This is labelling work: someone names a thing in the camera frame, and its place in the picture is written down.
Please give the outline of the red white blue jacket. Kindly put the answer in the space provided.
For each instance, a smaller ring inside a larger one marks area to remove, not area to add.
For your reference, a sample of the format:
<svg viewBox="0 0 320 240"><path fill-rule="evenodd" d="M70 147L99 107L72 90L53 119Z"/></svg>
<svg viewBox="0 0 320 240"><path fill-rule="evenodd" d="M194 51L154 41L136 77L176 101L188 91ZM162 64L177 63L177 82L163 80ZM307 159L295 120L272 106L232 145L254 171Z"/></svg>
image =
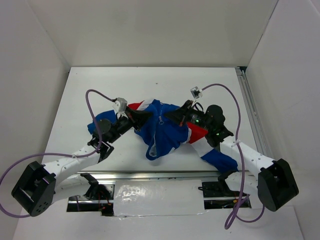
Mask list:
<svg viewBox="0 0 320 240"><path fill-rule="evenodd" d="M207 130L192 123L178 126L165 117L166 112L174 111L179 106L152 99L130 103L128 107L153 113L141 130L135 132L148 146L145 154L148 160L154 161L188 143L202 160L213 165L219 172L237 171L238 164L233 158L209 145L205 138Z"/></svg>

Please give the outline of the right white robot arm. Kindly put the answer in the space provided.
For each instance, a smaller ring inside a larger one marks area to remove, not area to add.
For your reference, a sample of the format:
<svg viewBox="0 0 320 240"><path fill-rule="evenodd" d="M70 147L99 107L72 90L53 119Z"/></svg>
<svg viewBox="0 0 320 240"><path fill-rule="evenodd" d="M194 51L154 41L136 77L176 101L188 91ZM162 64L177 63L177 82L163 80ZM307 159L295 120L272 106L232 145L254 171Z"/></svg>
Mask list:
<svg viewBox="0 0 320 240"><path fill-rule="evenodd" d="M284 159L274 160L243 142L237 140L224 122L223 110L218 105L210 105L206 111L193 108L193 102L187 100L176 110L166 112L164 116L178 124L194 124L207 130L205 138L210 146L221 153L244 163L250 176L244 180L243 192L256 195L270 211L275 212L299 194L298 185L289 163Z"/></svg>

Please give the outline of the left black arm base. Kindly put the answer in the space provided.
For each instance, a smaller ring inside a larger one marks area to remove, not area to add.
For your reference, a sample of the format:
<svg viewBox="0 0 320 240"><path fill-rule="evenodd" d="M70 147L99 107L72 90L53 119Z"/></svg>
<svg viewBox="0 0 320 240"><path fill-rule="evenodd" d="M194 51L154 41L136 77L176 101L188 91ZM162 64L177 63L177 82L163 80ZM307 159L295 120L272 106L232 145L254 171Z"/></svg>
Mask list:
<svg viewBox="0 0 320 240"><path fill-rule="evenodd" d="M89 187L84 195L71 196L68 199L68 213L99 212L102 216L114 216L114 184L101 184L89 173L79 175L88 181Z"/></svg>

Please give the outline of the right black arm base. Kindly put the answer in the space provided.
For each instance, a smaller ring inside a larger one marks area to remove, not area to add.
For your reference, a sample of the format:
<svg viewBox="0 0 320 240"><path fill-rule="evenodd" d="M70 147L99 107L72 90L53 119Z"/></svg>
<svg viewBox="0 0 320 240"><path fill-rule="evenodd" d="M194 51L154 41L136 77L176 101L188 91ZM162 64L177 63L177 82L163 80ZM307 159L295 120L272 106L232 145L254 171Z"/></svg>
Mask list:
<svg viewBox="0 0 320 240"><path fill-rule="evenodd" d="M222 173L215 181L204 181L198 190L204 198L204 209L231 209L236 206L239 198L239 191L230 190L226 179L235 171Z"/></svg>

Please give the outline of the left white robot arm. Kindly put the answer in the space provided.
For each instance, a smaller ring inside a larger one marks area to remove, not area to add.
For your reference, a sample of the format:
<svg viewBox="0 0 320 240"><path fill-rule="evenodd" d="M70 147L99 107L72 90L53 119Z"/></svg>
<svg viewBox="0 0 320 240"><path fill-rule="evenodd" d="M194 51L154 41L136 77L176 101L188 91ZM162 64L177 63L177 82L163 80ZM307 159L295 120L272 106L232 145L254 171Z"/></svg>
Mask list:
<svg viewBox="0 0 320 240"><path fill-rule="evenodd" d="M114 150L112 143L130 129L139 131L152 116L150 111L126 107L124 114L115 122L107 118L96 120L87 145L55 161L45 164L31 162L11 195L31 217L39 216L54 202L73 195L94 199L99 193L98 181L88 173L73 175L108 158Z"/></svg>

